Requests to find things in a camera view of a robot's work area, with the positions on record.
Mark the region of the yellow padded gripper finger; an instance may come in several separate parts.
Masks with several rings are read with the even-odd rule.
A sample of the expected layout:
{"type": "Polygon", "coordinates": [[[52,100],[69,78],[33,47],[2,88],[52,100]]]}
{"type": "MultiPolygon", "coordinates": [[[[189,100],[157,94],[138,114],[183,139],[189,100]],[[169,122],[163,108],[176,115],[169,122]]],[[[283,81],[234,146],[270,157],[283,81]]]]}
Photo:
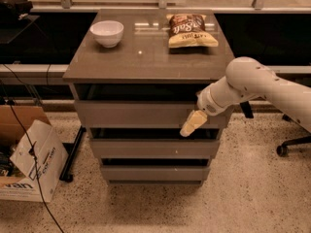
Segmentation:
{"type": "Polygon", "coordinates": [[[201,110],[192,111],[186,122],[183,124],[180,134],[183,137],[188,137],[197,128],[202,126],[207,121],[207,115],[201,110]]]}

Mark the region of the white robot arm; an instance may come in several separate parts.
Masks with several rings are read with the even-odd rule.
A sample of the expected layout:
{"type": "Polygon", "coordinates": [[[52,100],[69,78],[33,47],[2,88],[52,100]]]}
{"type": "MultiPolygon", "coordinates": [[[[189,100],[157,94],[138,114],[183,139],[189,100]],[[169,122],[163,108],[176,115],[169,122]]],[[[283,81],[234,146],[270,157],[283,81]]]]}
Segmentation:
{"type": "Polygon", "coordinates": [[[231,105],[258,97],[311,132],[311,88],[279,78],[251,57],[238,57],[229,62],[221,79],[197,94],[197,110],[189,114],[180,134],[188,137],[208,116],[216,116],[231,105]]]}

